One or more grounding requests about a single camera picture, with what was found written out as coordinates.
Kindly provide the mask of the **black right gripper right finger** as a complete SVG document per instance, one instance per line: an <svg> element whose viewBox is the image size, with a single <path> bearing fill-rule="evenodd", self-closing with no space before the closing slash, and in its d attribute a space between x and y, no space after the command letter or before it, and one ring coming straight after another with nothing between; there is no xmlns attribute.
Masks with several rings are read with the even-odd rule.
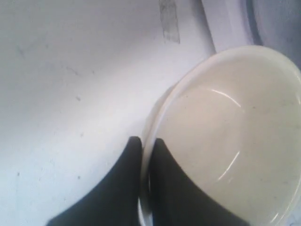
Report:
<svg viewBox="0 0 301 226"><path fill-rule="evenodd" d="M150 200L155 226L247 226L199 189L165 142L157 139L150 161Z"/></svg>

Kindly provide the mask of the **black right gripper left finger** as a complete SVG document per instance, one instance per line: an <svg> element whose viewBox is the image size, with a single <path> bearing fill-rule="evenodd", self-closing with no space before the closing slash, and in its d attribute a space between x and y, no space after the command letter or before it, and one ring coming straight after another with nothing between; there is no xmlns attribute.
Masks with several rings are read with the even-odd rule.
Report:
<svg viewBox="0 0 301 226"><path fill-rule="evenodd" d="M130 137L108 174L50 226L138 226L142 143Z"/></svg>

